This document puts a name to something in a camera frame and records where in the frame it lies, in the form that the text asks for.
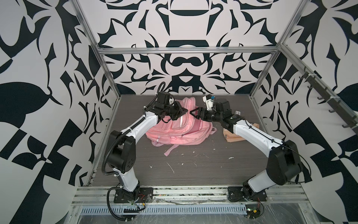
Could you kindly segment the pink student backpack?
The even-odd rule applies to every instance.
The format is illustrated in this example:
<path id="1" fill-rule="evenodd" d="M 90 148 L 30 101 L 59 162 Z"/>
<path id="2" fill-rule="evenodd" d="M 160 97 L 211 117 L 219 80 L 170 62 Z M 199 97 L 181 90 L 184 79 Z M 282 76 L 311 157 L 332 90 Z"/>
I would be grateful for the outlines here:
<path id="1" fill-rule="evenodd" d="M 188 110 L 185 115 L 167 123 L 160 121 L 145 133 L 155 147 L 171 145 L 165 156 L 169 156 L 178 146 L 199 145 L 217 131 L 211 122 L 196 119 L 190 114 L 190 111 L 198 108 L 194 97 L 185 97 L 177 102 Z"/>

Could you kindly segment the peach pencil pouch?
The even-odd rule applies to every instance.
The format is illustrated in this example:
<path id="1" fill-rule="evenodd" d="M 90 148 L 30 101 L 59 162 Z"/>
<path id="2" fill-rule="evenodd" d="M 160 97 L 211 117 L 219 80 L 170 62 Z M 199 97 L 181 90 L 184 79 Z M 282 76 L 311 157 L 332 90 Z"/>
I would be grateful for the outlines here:
<path id="1" fill-rule="evenodd" d="M 232 132 L 224 128 L 222 133 L 227 142 L 248 141 L 254 144 L 259 140 L 259 133 L 257 132 L 259 130 L 259 124 L 251 124 L 246 120 L 240 120 L 234 125 Z"/>

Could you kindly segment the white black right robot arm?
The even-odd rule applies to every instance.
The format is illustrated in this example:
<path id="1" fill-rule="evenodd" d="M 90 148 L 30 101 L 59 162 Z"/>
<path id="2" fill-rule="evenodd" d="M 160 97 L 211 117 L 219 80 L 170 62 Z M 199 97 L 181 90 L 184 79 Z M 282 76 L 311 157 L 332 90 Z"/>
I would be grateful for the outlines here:
<path id="1" fill-rule="evenodd" d="M 275 185 L 283 186 L 303 171 L 304 165 L 294 142 L 280 140 L 254 127 L 238 111 L 233 112 L 225 99 L 215 99 L 209 95 L 203 101 L 205 107 L 190 111 L 193 117 L 220 123 L 230 133 L 258 148 L 268 159 L 264 171 L 245 181 L 237 193 L 229 193 L 229 201 L 256 200 L 257 195 L 266 189 Z"/>

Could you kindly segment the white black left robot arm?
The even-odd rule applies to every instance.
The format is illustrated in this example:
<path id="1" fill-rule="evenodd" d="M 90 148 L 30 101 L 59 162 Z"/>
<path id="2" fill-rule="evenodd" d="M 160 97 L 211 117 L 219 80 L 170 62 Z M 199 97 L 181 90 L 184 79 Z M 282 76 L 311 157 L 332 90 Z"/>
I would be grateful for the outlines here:
<path id="1" fill-rule="evenodd" d="M 118 178 L 120 187 L 114 187 L 122 200 L 135 202 L 139 199 L 140 182 L 135 176 L 136 144 L 149 129 L 165 117 L 175 121 L 188 112 L 174 96 L 160 91 L 143 107 L 141 117 L 122 131 L 110 133 L 103 156 L 101 172 Z"/>

